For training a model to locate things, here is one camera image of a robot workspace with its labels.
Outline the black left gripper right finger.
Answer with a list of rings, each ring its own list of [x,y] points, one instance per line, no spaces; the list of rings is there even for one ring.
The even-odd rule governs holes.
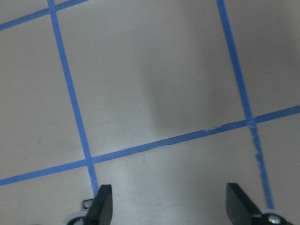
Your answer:
[[[225,209],[233,225],[271,225],[269,214],[263,214],[237,183],[227,183]]]

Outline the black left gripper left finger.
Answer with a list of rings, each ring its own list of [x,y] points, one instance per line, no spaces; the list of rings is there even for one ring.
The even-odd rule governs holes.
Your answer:
[[[111,185],[101,185],[85,218],[84,225],[110,225],[113,217],[113,192]]]

